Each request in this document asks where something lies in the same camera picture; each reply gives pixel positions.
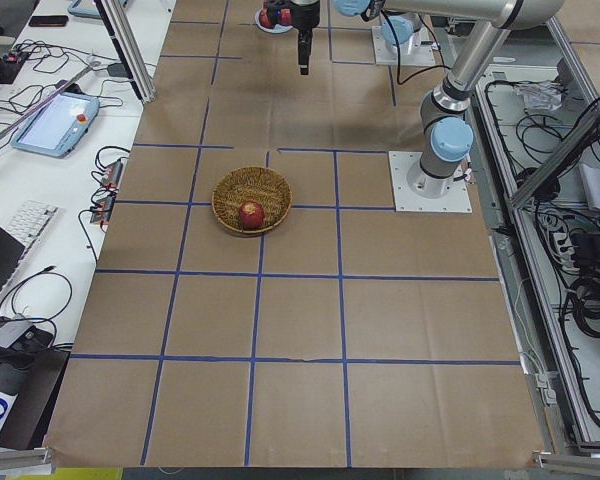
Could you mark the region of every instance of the metal bracket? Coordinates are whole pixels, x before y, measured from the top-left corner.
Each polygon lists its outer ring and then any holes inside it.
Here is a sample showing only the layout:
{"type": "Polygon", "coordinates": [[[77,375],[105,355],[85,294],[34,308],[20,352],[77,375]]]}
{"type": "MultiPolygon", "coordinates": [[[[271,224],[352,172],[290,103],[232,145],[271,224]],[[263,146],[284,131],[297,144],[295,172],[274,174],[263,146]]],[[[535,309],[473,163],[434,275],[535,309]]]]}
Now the metal bracket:
{"type": "MultiPolygon", "coordinates": [[[[425,198],[407,183],[409,169],[420,160],[421,152],[389,152],[391,184],[397,212],[472,213],[469,192],[464,181],[453,182],[441,198],[425,198]]],[[[458,167],[454,176],[462,175],[458,167]]]]}
{"type": "MultiPolygon", "coordinates": [[[[420,41],[417,46],[411,45],[414,40],[411,39],[408,44],[401,45],[400,65],[414,67],[430,67],[436,64],[431,45],[422,45],[422,42],[428,42],[429,32],[424,28],[417,34],[420,35],[420,41]]],[[[373,38],[373,51],[376,56],[376,65],[397,65],[398,55],[387,47],[387,42],[382,36],[382,29],[379,26],[371,27],[371,37],[373,38]]]]}

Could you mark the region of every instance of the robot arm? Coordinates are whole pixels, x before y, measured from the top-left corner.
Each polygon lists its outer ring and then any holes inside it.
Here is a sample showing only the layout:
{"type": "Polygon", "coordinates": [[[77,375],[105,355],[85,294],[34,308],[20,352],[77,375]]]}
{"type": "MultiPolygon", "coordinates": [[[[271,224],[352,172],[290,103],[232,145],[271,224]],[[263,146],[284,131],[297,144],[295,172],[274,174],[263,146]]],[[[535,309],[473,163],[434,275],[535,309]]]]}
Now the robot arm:
{"type": "Polygon", "coordinates": [[[313,29],[320,23],[320,0],[264,0],[258,21],[266,28],[282,25],[298,30],[300,74],[309,75],[313,29]]]}
{"type": "Polygon", "coordinates": [[[494,54],[511,32],[542,24],[565,0],[334,0],[343,15],[368,20],[381,10],[471,17],[476,23],[444,81],[424,98],[420,114],[427,139],[420,164],[409,172],[416,193],[443,196],[457,165],[473,143],[470,127],[461,119],[470,97],[494,54]]]}

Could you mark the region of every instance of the white cable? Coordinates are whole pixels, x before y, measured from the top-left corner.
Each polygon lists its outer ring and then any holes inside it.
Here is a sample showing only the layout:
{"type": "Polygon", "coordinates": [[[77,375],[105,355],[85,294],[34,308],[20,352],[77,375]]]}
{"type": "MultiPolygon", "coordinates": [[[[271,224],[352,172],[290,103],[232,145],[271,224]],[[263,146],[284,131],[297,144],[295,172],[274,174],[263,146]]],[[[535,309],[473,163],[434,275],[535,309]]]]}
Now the white cable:
{"type": "MultiPolygon", "coordinates": [[[[538,355],[538,352],[535,349],[535,347],[537,347],[537,345],[534,345],[534,343],[531,341],[527,327],[526,327],[524,321],[522,320],[522,316],[520,315],[520,312],[518,311],[518,303],[520,302],[520,298],[522,296],[522,285],[524,285],[524,282],[526,282],[528,280],[531,280],[531,279],[527,277],[527,278],[523,279],[522,281],[520,281],[520,283],[518,284],[518,294],[516,296],[515,301],[513,302],[513,312],[515,313],[518,323],[520,323],[520,326],[522,327],[522,331],[524,333],[524,338],[527,341],[527,344],[529,345],[529,350],[531,351],[531,353],[533,353],[533,355],[540,362],[540,366],[542,368],[538,369],[538,373],[544,373],[547,371],[547,366],[545,365],[544,361],[542,360],[542,357],[540,355],[538,355]]],[[[520,352],[520,353],[522,353],[523,355],[526,355],[528,358],[531,358],[531,356],[526,352],[520,352]]]]}
{"type": "Polygon", "coordinates": [[[164,469],[162,469],[160,467],[158,467],[158,470],[160,470],[165,475],[175,475],[177,473],[180,473],[182,470],[184,470],[184,467],[176,468],[173,472],[167,472],[167,471],[165,471],[164,469]]]}

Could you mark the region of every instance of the keyboard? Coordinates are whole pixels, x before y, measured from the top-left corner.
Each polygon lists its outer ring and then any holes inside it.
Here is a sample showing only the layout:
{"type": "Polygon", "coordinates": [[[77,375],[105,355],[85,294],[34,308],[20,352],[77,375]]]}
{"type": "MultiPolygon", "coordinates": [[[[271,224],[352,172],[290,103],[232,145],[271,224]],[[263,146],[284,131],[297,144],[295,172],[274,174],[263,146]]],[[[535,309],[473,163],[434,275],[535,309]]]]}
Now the keyboard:
{"type": "Polygon", "coordinates": [[[28,200],[20,205],[5,230],[24,245],[24,258],[40,238],[58,207],[28,200]]]}

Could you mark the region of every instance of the white desk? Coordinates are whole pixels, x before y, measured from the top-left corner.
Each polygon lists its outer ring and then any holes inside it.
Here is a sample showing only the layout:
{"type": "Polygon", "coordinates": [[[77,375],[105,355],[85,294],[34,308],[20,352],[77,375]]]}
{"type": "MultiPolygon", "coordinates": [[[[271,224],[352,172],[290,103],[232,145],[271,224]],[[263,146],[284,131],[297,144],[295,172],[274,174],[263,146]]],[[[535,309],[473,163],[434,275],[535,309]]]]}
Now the white desk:
{"type": "MultiPolygon", "coordinates": [[[[68,5],[66,0],[42,0],[35,13],[63,14],[68,5]]],[[[132,0],[127,14],[145,62],[157,64],[171,12],[167,11],[160,0],[132,0]]],[[[70,16],[69,23],[64,28],[25,27],[18,42],[26,39],[43,40],[50,44],[117,58],[111,40],[98,20],[70,16]]],[[[27,85],[47,85],[68,79],[84,66],[75,60],[55,74],[45,74],[33,71],[32,65],[33,62],[25,64],[13,85],[0,87],[0,99],[9,98],[27,85]]],[[[54,68],[51,61],[43,67],[47,68],[47,65],[49,69],[54,68]]],[[[78,83],[86,93],[96,94],[106,78],[101,75],[102,73],[90,73],[78,83]]],[[[142,114],[142,104],[135,98],[130,85],[108,84],[104,94],[108,95],[110,92],[123,98],[124,106],[101,109],[85,137],[66,158],[55,159],[10,147],[0,152],[0,225],[5,226],[26,200],[60,207],[47,231],[43,233],[42,240],[29,254],[13,281],[16,283],[48,265],[56,265],[56,271],[70,279],[73,298],[68,308],[55,320],[58,326],[56,343],[73,341],[95,269],[93,256],[86,248],[87,240],[77,220],[77,213],[89,207],[90,197],[97,188],[89,174],[94,169],[95,154],[105,145],[130,148],[142,114]]],[[[10,121],[15,119],[2,114],[0,118],[10,118],[10,121]]],[[[107,164],[122,155],[123,152],[108,151],[103,152],[101,158],[107,164]]],[[[84,218],[88,222],[88,215],[85,214],[84,218]]],[[[99,252],[104,233],[99,227],[88,224],[87,230],[99,252]]],[[[61,281],[41,279],[37,285],[32,284],[30,287],[19,295],[19,305],[28,305],[27,312],[31,315],[52,315],[66,299],[67,288],[61,281]]],[[[9,405],[13,403],[13,397],[0,396],[9,405]]]]}

